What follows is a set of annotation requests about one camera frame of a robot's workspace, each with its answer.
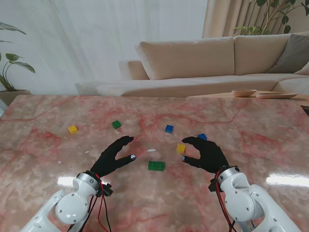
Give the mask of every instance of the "cable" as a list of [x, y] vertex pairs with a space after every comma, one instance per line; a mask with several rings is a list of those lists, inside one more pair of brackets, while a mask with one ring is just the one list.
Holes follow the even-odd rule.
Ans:
[[[219, 170], [216, 175], [215, 175], [215, 179], [217, 180], [218, 179], [218, 176], [219, 174], [221, 173], [221, 170]], [[220, 206], [221, 206], [221, 209], [222, 209], [222, 212], [224, 214], [224, 217], [228, 223], [228, 226], [229, 226], [229, 232], [232, 232], [232, 230], [234, 230], [235, 232], [237, 232], [234, 228], [234, 224], [235, 224], [235, 221], [233, 221], [233, 223], [231, 223], [229, 217], [228, 217], [228, 213], [227, 213], [227, 210], [224, 206], [224, 203], [223, 203], [223, 200], [222, 200], [222, 197], [221, 197], [221, 194], [220, 194], [220, 189], [219, 189], [219, 183], [216, 182], [216, 193], [217, 193], [217, 197], [218, 197], [218, 200], [219, 200], [219, 203], [220, 203]]]
[[96, 204], [96, 202], [97, 202], [97, 199], [98, 199], [98, 197], [96, 197], [95, 202], [93, 203], [93, 205], [92, 205], [92, 207], [91, 207], [91, 210], [90, 210], [90, 212], [89, 212], [89, 214], [88, 214], [88, 217], [87, 217], [86, 221], [83, 223], [83, 226], [81, 227], [81, 229], [79, 230], [79, 232], [83, 232], [84, 227], [85, 227], [86, 223], [88, 222], [88, 219], [90, 218], [90, 215], [91, 215], [91, 213], [92, 213], [92, 210], [93, 210], [93, 208], [94, 208], [94, 206], [95, 206], [95, 204]]
[[88, 208], [88, 213], [90, 212], [91, 203], [92, 203], [93, 198], [94, 198], [94, 196], [91, 197], [90, 204], [89, 204], [89, 208]]
[[100, 209], [98, 210], [98, 222], [99, 222], [99, 224], [100, 224], [100, 226], [105, 230], [105, 232], [108, 232], [108, 230], [102, 225], [102, 223], [101, 223], [101, 221], [100, 221], [100, 213], [101, 213], [101, 209], [102, 209], [102, 204], [103, 204], [103, 198], [104, 198], [104, 191], [103, 191], [103, 184], [102, 184], [102, 182], [101, 182], [101, 179], [100, 179], [100, 177], [97, 175], [97, 174], [95, 174], [96, 175], [96, 177], [99, 179], [99, 181], [100, 181], [100, 187], [101, 187], [101, 190], [102, 190], [102, 198], [101, 198], [101, 204], [100, 204]]
[[110, 225], [110, 222], [109, 222], [109, 220], [108, 220], [107, 206], [106, 206], [106, 201], [105, 201], [104, 194], [102, 195], [102, 197], [103, 197], [104, 204], [105, 204], [105, 212], [106, 212], [106, 219], [107, 219], [108, 228], [110, 229], [110, 232], [112, 232], [112, 230], [111, 230], [111, 225]]

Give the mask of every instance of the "toy block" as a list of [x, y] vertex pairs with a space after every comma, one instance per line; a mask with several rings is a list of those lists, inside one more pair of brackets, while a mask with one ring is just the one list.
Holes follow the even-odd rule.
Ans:
[[156, 168], [157, 171], [163, 172], [165, 169], [165, 163], [164, 162], [156, 162]]
[[118, 120], [116, 120], [112, 122], [112, 127], [114, 127], [115, 129], [118, 129], [119, 127], [121, 127], [121, 123]]
[[184, 153], [185, 145], [184, 144], [178, 144], [177, 146], [177, 152], [178, 153]]
[[165, 127], [165, 132], [166, 132], [166, 133], [170, 133], [170, 134], [172, 134], [173, 129], [174, 129], [174, 127], [173, 127], [173, 126], [171, 126], [171, 125], [167, 125], [167, 126]]
[[198, 138], [203, 139], [203, 140], [207, 140], [207, 136], [205, 134], [199, 134]]
[[156, 162], [155, 161], [149, 161], [148, 162], [148, 170], [150, 170], [150, 171], [156, 170]]
[[75, 134], [75, 133], [78, 132], [78, 130], [77, 130], [75, 125], [72, 125], [72, 126], [68, 127], [68, 129], [69, 129], [71, 134]]

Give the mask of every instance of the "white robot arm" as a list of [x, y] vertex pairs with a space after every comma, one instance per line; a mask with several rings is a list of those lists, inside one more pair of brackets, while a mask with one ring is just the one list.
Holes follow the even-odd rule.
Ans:
[[[250, 185], [238, 167], [230, 167], [217, 179], [225, 193], [225, 207], [243, 232], [301, 232], [266, 190]], [[264, 220], [253, 228], [247, 222]]]
[[48, 219], [51, 210], [55, 210], [62, 223], [73, 225], [69, 232], [78, 232], [89, 215], [87, 198], [96, 195], [98, 190], [99, 182], [93, 175], [78, 174], [73, 180], [73, 192], [56, 192], [20, 232], [60, 232]]

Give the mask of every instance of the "black gloved hand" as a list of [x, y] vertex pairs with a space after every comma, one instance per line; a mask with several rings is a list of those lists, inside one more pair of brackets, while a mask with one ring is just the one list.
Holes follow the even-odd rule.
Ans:
[[108, 148], [105, 149], [90, 169], [91, 172], [96, 173], [99, 177], [108, 175], [115, 171], [117, 168], [121, 168], [128, 163], [131, 163], [136, 159], [135, 155], [123, 157], [121, 159], [115, 159], [117, 153], [121, 151], [122, 147], [132, 142], [134, 137], [124, 136], [117, 139]]
[[216, 143], [203, 140], [196, 137], [188, 137], [183, 139], [186, 144], [193, 145], [201, 155], [200, 159], [195, 159], [188, 156], [182, 156], [182, 161], [191, 166], [202, 168], [209, 173], [216, 173], [220, 167], [227, 166], [228, 162]]

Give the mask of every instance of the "wooden tray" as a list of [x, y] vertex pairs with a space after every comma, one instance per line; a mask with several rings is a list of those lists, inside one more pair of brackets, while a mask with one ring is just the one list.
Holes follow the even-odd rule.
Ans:
[[273, 93], [259, 93], [256, 95], [260, 99], [288, 99], [295, 97], [297, 93], [284, 93], [284, 92], [273, 92]]

